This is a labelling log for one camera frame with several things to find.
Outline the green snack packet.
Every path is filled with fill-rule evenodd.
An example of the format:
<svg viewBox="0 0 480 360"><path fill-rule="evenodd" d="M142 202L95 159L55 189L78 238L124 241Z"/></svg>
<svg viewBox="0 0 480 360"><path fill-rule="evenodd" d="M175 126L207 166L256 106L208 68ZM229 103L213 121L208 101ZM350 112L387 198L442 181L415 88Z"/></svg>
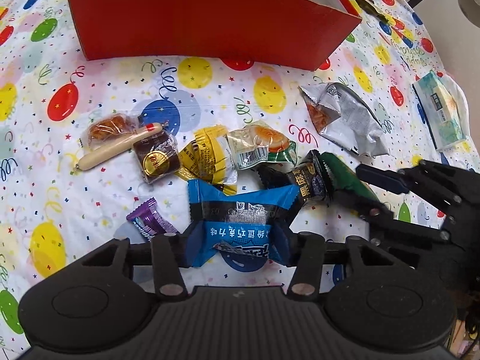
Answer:
<svg viewBox="0 0 480 360"><path fill-rule="evenodd" d="M320 154L334 191L348 191L357 197L378 202L377 195L364 184L357 175L338 156L330 152Z"/></svg>

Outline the black sesame snack packet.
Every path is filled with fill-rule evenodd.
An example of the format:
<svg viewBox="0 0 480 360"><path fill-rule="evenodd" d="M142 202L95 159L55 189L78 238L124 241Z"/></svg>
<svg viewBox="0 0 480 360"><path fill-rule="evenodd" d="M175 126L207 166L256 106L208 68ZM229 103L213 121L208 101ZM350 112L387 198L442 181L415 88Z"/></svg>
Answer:
<svg viewBox="0 0 480 360"><path fill-rule="evenodd" d="M299 194L296 201L301 205L311 198L321 201L330 199L333 194L333 182L318 150L310 150L290 172L281 172L267 165L259 165L256 171L266 189L297 185Z"/></svg>

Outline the purple candy wrapper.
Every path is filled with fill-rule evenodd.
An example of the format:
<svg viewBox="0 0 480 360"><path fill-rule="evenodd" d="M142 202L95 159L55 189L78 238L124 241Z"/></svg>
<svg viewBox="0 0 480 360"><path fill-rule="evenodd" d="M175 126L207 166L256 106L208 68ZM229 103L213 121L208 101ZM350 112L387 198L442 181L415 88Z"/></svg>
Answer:
<svg viewBox="0 0 480 360"><path fill-rule="evenodd" d="M131 222L149 242L159 234L178 233L176 228L157 210L157 201L154 197L147 199L130 212L126 220Z"/></svg>

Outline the blue snack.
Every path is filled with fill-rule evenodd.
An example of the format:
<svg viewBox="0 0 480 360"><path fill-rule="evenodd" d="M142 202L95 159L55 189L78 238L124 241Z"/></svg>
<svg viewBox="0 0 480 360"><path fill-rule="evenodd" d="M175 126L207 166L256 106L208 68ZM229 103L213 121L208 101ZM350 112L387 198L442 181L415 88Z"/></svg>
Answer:
<svg viewBox="0 0 480 360"><path fill-rule="evenodd" d="M205 181L190 180L187 189L186 266L201 267L216 254L239 272L257 271L269 260L292 265L297 241L288 216L298 186L228 196Z"/></svg>

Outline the silver foil snack bag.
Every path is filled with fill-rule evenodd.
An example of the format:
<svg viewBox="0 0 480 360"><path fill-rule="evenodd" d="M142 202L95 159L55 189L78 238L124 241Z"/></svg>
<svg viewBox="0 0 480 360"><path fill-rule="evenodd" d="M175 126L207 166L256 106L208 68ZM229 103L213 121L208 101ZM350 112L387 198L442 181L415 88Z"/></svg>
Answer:
<svg viewBox="0 0 480 360"><path fill-rule="evenodd" d="M350 88L338 83L301 85L315 130L354 155L388 155L383 128L374 112Z"/></svg>

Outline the brown gold round snack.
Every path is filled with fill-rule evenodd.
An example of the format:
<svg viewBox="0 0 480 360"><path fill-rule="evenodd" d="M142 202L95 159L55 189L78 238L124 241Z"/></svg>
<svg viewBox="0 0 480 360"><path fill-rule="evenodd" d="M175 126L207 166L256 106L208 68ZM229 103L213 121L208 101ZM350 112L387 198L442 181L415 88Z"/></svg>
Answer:
<svg viewBox="0 0 480 360"><path fill-rule="evenodd" d="M134 143L133 150L143 179L149 185L181 167L175 137L164 131Z"/></svg>

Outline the yellow snack packet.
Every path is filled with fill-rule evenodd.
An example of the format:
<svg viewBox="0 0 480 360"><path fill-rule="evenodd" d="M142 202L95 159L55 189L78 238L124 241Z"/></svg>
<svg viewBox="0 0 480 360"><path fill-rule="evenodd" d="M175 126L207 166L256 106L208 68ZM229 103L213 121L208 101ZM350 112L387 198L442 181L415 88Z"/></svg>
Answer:
<svg viewBox="0 0 480 360"><path fill-rule="evenodd" d="M224 125L200 128L194 139L178 154L182 180L203 180L226 195L237 193L238 172Z"/></svg>

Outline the egg picture snack packet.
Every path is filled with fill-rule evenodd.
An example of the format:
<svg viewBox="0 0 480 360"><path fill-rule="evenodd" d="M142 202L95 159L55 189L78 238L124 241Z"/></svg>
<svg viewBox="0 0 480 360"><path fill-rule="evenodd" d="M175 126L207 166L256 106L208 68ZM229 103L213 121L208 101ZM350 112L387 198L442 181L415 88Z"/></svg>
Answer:
<svg viewBox="0 0 480 360"><path fill-rule="evenodd" d="M228 132L227 140L239 171L259 164L295 166L298 161L296 142L262 121Z"/></svg>

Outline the beige sausage stick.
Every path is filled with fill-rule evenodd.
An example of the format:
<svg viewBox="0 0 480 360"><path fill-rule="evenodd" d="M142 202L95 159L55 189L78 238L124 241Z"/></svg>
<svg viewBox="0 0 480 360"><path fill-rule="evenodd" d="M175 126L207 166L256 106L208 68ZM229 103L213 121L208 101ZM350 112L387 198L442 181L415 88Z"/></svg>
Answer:
<svg viewBox="0 0 480 360"><path fill-rule="evenodd" d="M147 139L157 133L162 133L163 130L162 124L153 123L137 128L133 133L121 134L117 138L108 140L106 143L101 144L93 151L84 155L78 160L76 169L83 172L88 171L128 151L133 147L134 143Z"/></svg>

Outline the clear pastry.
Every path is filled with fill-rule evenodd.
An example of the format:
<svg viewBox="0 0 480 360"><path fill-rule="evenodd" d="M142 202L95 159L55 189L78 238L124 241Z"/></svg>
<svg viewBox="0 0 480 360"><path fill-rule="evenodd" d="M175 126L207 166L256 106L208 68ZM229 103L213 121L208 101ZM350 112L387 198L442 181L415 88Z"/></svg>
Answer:
<svg viewBox="0 0 480 360"><path fill-rule="evenodd" d="M114 113L90 124L80 137L80 145L92 150L105 141L133 133L138 126L137 116Z"/></svg>

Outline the tissue pack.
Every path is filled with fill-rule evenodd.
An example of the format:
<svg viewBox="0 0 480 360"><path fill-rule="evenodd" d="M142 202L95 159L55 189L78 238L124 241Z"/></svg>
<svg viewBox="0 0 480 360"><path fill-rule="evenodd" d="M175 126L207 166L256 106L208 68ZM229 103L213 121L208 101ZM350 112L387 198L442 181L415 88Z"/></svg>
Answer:
<svg viewBox="0 0 480 360"><path fill-rule="evenodd" d="M436 150L445 150L470 137L468 102L450 76L430 71L412 87Z"/></svg>

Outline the balloon pattern tablecloth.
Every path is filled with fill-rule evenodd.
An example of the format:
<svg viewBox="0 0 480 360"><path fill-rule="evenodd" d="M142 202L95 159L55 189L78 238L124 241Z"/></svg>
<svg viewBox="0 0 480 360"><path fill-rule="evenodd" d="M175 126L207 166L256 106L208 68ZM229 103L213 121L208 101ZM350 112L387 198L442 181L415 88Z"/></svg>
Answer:
<svg viewBox="0 0 480 360"><path fill-rule="evenodd" d="M479 169L471 140L439 152L417 108L413 81L445 75L424 16L406 0L373 0L383 25L364 15L313 72L216 58L145 57L88 61L67 0L1 0L1 357L28 347L16 315L24 293L115 236L136 241L126 216L154 197L162 217L189 223L186 183L171 175L147 184L133 153L90 172L75 169L80 137L114 113L167 123L179 146L200 128L262 121L297 145L359 158L320 136L300 86L329 81L353 89L380 120L388 154L376 167L412 167L422 159Z"/></svg>

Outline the dark wrapper on table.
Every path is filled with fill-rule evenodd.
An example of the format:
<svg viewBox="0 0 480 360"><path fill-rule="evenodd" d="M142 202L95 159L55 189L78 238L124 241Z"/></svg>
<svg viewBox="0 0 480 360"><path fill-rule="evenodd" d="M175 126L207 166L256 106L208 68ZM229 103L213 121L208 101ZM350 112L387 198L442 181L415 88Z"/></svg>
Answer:
<svg viewBox="0 0 480 360"><path fill-rule="evenodd" d="M373 0L353 0L353 6L355 8L359 8L366 12L370 16L374 16L383 24L389 24L388 18L386 18L383 13L381 13L377 8L374 6Z"/></svg>

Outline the red cardboard box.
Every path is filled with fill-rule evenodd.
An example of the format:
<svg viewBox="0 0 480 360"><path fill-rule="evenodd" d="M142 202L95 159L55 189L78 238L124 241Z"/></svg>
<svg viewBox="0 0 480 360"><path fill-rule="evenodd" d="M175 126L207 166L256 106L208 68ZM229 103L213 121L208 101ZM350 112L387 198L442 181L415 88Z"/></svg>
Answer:
<svg viewBox="0 0 480 360"><path fill-rule="evenodd" d="M313 71L360 24L349 0L67 0L89 60L185 55Z"/></svg>

